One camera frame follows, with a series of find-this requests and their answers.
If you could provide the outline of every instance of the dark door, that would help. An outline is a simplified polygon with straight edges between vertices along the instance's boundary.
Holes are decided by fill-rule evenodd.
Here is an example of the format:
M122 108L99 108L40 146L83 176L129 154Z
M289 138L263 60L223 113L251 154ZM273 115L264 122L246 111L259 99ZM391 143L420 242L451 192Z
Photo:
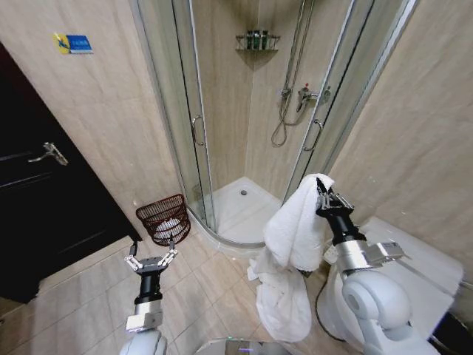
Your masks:
M0 296L27 302L40 279L140 237L1 44L0 103Z

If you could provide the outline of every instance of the corner shelf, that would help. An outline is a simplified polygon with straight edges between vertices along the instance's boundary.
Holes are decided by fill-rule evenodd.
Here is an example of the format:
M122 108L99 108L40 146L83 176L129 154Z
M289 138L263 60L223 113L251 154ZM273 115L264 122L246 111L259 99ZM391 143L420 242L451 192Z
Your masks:
M278 49L276 44L278 43L281 36L279 35L267 35L266 36L266 45L265 48L262 46L262 38L259 38L259 45L257 48L253 47L253 40L251 42L251 48L248 48L247 36L246 35L236 35L236 48L238 52L252 52L252 53L274 53Z

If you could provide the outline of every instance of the door handle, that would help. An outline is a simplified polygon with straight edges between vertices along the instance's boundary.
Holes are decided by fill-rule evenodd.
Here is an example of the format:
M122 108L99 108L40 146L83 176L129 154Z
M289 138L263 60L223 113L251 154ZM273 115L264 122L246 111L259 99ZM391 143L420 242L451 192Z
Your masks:
M313 120L312 123L318 124L320 127L319 133L322 132L322 130L324 129L324 124L321 121ZM302 150L304 150L305 152L313 152L313 150L316 148L316 144L317 144L317 140L315 139L313 142L313 145L310 148L304 147Z
M28 159L28 163L37 163L47 157L54 157L56 161L60 163L61 165L69 164L69 161L67 161L66 157L64 157L62 153L59 152L59 149L56 148L54 143L45 142L43 144L43 147L46 150L46 152L41 157Z
M201 120L202 119L202 116L201 115L197 115L195 116L194 118L192 118L192 125L191 125L191 128L192 128L192 138L194 139L194 143L198 146L203 146L205 145L205 142L199 142L197 141L197 137L196 137L196 134L195 134L195 123L197 122L197 120Z

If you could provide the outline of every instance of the wall shelf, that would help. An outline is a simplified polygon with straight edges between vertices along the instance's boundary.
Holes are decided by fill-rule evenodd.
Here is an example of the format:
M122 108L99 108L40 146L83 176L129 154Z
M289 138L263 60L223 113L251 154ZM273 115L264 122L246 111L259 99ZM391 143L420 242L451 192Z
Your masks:
M237 35L236 38L236 48L235 50L241 52L253 52L253 53L271 53L277 52L277 43L281 36L263 34L263 31L258 31L258 36L250 35L248 31L246 35Z

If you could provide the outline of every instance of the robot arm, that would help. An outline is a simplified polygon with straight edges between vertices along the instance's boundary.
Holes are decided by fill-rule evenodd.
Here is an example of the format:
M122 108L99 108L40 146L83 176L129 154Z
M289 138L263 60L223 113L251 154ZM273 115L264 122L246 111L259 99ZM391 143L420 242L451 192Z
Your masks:
M135 314L126 320L126 331L134 336L122 347L120 355L164 355L167 340L156 329L163 323L160 275L177 256L177 250L171 242L169 251L162 257L137 260L136 253L135 242L125 261L141 277L140 293L135 298Z
M318 179L317 215L326 218L337 248L337 267L344 281L342 294L355 314L364 337L364 353L438 354L410 325L412 309L405 290L388 276L374 271L404 252L397 243L368 246L366 237L350 219L353 205L327 191Z

